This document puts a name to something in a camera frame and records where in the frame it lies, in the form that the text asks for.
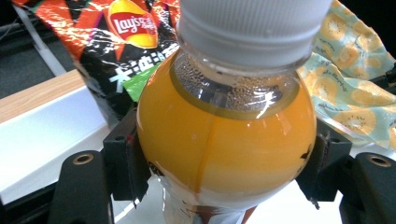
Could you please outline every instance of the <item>bolt hole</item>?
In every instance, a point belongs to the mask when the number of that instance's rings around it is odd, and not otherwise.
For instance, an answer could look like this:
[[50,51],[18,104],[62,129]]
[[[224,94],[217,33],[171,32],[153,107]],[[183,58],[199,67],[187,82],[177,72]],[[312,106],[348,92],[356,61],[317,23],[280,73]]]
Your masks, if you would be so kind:
[[92,154],[82,154],[73,159],[75,165],[82,165],[93,160]]
[[377,157],[377,156],[370,155],[369,160],[370,160],[370,162],[372,162],[378,166],[382,166],[382,167],[390,167],[391,166],[391,164],[388,160],[385,160],[385,159]]
[[124,136],[117,136],[116,138],[114,138],[116,141],[122,141],[125,139]]
[[334,143],[340,143],[340,139],[338,138],[331,138],[330,141],[334,142]]

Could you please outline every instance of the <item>lays chip bag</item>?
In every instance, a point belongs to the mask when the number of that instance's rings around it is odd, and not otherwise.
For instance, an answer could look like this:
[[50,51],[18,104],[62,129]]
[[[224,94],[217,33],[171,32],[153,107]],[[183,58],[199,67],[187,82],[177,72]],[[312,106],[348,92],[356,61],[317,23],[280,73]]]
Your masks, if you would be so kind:
[[12,2],[34,13],[59,37],[110,124],[135,105],[122,83],[178,49],[178,0]]

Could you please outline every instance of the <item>table surface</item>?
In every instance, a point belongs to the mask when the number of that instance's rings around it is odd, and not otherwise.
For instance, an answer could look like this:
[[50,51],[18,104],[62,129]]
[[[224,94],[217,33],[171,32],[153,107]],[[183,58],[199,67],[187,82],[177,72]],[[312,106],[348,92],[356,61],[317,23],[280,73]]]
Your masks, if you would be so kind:
[[[12,202],[57,180],[62,162],[82,150],[100,150],[110,132],[100,109],[74,70],[0,100],[0,197]],[[373,151],[396,159],[393,152],[370,145],[354,147],[352,155]],[[306,200],[295,181],[260,204],[247,224],[341,223],[338,194],[333,203]],[[149,180],[148,194],[133,209],[114,202],[117,223],[163,222],[162,188]]]

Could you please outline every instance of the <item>lays logo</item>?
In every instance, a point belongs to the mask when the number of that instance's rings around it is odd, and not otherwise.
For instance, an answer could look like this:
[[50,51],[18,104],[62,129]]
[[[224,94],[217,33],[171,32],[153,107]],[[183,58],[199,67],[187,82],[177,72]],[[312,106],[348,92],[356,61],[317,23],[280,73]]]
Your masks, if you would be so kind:
[[108,10],[108,23],[121,39],[142,49],[158,44],[158,32],[151,14],[130,0],[116,0]]

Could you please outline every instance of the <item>plastic bottle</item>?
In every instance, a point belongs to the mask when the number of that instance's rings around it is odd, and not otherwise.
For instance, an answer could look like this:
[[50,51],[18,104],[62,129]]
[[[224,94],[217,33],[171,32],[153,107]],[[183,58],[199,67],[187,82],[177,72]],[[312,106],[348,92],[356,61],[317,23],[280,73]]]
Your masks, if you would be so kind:
[[180,2],[181,49],[149,79],[137,110],[166,223],[241,223],[304,168],[316,118],[295,69],[330,3]]

